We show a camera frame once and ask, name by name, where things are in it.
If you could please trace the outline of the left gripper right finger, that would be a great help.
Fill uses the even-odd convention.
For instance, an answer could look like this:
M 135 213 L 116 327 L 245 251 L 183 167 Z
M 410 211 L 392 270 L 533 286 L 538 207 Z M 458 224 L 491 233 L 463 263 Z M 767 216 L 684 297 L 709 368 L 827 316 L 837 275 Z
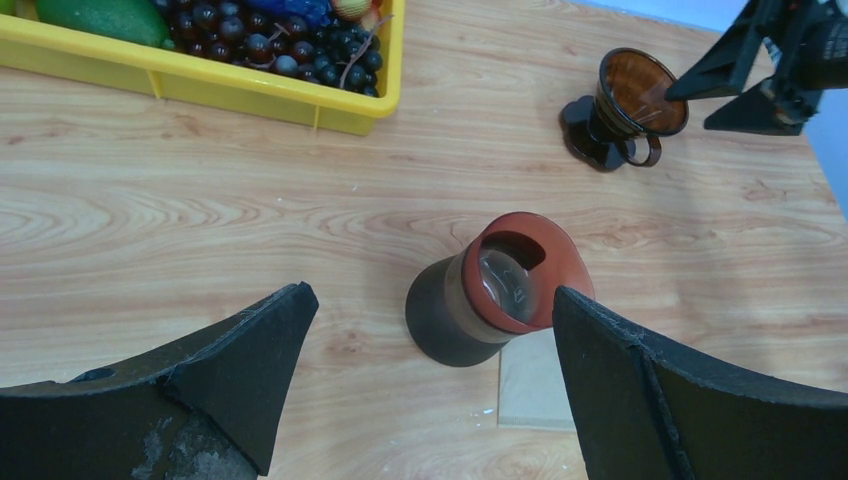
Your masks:
M 843 479 L 847 397 L 761 374 L 570 287 L 553 331 L 592 479 Z

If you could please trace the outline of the brown amber dripper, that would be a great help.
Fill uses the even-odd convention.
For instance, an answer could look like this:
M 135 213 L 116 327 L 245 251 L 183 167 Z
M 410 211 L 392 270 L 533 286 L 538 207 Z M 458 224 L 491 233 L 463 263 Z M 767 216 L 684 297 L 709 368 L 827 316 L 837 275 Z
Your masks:
M 684 130 L 686 101 L 668 100 L 674 74 L 635 48 L 609 51 L 599 65 L 595 91 L 565 105 L 559 122 L 568 150 L 594 169 L 625 164 L 650 168 L 662 157 L 661 140 Z

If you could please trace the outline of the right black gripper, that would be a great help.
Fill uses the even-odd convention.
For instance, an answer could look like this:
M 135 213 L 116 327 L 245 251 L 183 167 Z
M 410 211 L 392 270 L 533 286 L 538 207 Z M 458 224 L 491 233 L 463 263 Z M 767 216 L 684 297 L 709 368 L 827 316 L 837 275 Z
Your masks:
M 760 50 L 774 73 L 739 95 Z M 667 100 L 737 96 L 706 130 L 799 136 L 824 93 L 847 87 L 845 1 L 750 0 L 716 43 L 668 88 Z

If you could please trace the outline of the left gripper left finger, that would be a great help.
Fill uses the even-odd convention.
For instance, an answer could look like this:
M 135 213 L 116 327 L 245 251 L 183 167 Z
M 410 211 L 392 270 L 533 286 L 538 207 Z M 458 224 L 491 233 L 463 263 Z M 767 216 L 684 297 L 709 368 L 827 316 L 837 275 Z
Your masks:
M 307 283 L 67 382 L 1 391 L 5 479 L 255 479 L 268 474 L 318 308 Z

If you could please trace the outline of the paper filter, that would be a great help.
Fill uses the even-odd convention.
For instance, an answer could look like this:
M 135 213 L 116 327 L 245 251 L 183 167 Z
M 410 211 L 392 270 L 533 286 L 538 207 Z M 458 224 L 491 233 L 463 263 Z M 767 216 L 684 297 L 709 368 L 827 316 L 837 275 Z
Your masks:
M 520 336 L 500 351 L 497 421 L 502 428 L 576 430 L 552 329 Z

